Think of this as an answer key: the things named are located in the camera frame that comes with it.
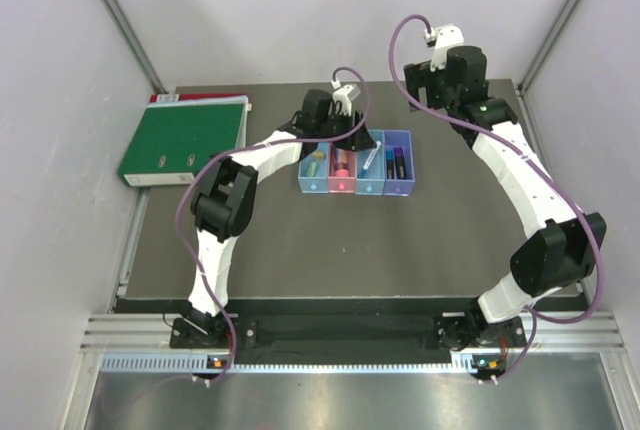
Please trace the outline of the white blue pen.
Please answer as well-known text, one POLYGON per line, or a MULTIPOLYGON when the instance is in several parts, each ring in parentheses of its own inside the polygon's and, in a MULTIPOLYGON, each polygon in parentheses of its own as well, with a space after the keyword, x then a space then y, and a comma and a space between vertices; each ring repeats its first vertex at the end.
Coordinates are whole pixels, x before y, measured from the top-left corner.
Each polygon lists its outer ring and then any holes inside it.
POLYGON ((371 149, 369 151, 369 153, 367 155, 367 158, 365 159, 364 164, 362 166, 362 170, 361 170, 362 174, 365 174, 369 170, 369 168, 371 167, 374 159, 377 156, 378 151, 379 151, 379 146, 377 146, 376 148, 371 149))

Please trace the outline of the crayon tube pink cap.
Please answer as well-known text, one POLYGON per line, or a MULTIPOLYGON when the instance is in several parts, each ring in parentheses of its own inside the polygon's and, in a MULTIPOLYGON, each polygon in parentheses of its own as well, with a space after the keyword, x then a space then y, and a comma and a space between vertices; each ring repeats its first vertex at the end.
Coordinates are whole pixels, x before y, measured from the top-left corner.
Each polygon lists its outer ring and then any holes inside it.
POLYGON ((350 153, 348 151, 339 149, 337 147, 333 148, 334 163, 332 175, 334 177, 349 178, 351 176, 349 156, 350 153))

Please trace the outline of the blue black marker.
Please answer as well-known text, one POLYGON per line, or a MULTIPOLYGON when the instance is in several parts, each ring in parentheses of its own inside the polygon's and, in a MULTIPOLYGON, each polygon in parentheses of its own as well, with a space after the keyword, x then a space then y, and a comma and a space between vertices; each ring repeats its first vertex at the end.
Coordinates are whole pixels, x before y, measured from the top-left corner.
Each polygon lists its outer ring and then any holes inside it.
POLYGON ((385 151, 385 167, 386 167, 386 179, 393 180, 395 178, 395 159, 394 153, 391 149, 385 151))

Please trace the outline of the purple black highlighter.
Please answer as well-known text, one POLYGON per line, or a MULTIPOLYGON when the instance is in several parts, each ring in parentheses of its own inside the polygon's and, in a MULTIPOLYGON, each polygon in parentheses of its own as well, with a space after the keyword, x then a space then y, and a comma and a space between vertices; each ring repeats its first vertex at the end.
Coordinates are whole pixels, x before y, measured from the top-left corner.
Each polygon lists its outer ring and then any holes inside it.
POLYGON ((404 157, 404 150, 402 147, 397 146, 393 148, 395 159, 395 174, 399 180, 407 179, 406 162, 404 157))

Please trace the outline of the light blue bin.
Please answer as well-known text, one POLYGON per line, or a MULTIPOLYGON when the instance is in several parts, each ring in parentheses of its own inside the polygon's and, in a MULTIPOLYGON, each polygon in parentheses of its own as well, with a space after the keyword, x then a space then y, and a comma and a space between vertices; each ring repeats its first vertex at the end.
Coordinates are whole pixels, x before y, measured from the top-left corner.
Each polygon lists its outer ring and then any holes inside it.
POLYGON ((302 193, 325 194, 328 188, 329 145, 319 144, 299 164, 298 183, 302 193))
POLYGON ((358 195, 378 196, 383 193, 386 181, 386 167, 384 156, 384 131, 379 129, 369 130, 371 136, 379 143, 379 151, 369 170, 362 174, 362 166, 370 150, 357 153, 356 191, 358 195))

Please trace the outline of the purple drawer bin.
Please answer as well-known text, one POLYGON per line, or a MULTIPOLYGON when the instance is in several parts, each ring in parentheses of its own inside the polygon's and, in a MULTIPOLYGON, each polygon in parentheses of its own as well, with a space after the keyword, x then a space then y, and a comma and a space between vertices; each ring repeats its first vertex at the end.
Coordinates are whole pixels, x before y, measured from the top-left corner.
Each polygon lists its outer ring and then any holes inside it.
POLYGON ((385 196, 409 196, 415 185, 412 138, 407 130, 384 130, 385 196))

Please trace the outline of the pink drawer bin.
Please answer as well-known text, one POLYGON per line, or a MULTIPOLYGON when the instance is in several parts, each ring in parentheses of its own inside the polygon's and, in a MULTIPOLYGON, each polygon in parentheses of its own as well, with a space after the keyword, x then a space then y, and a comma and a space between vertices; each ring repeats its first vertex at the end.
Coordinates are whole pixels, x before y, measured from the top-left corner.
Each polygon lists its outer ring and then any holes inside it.
POLYGON ((357 154, 330 145, 328 190, 330 193, 353 194, 356 190, 357 154))

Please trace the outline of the green highlighter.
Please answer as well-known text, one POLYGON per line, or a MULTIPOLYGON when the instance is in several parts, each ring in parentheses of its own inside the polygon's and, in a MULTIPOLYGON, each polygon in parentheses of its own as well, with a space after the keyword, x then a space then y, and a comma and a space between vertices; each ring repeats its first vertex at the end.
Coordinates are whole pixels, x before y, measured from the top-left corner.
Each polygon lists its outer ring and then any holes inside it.
POLYGON ((318 171, 318 167, 319 164, 316 161, 312 161, 307 167, 306 176, 309 178, 315 177, 318 171))

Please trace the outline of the green ring binder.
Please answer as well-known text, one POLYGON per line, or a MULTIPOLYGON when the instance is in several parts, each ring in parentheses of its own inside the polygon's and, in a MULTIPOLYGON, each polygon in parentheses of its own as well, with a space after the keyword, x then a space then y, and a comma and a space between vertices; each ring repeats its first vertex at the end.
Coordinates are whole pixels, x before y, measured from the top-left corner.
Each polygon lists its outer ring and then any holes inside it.
POLYGON ((209 158, 241 147, 245 96, 150 104, 118 168, 131 187, 187 185, 209 158))

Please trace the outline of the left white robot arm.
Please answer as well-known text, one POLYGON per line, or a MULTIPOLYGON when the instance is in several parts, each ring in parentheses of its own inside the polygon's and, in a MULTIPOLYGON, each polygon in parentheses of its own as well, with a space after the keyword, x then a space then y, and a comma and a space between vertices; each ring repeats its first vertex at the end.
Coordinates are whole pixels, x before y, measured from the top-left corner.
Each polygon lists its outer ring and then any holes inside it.
POLYGON ((241 151, 214 157, 200 172, 190 211, 194 216, 198 248, 196 277, 184 318, 192 334, 205 346, 233 338, 226 319, 227 281, 234 247, 248 227, 258 184, 280 169, 299 163, 319 144, 340 150, 368 150, 374 141, 364 124, 365 114, 354 109, 360 94, 355 84, 333 83, 334 90, 312 89, 302 108, 263 141, 241 151))

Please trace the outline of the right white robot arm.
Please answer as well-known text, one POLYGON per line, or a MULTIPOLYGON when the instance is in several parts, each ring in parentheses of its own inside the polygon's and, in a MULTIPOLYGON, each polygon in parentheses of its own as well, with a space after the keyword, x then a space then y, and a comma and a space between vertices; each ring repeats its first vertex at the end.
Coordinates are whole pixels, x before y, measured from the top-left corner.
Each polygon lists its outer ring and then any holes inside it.
POLYGON ((490 96, 486 66, 480 48, 462 45, 448 50, 444 65, 403 69, 409 95, 418 98, 424 91, 428 108, 455 121, 453 129, 495 176, 526 236, 508 274, 469 304, 461 323, 443 329, 455 350, 492 344, 523 308, 590 276, 606 233, 599 213, 577 215, 550 186, 516 113, 490 96))

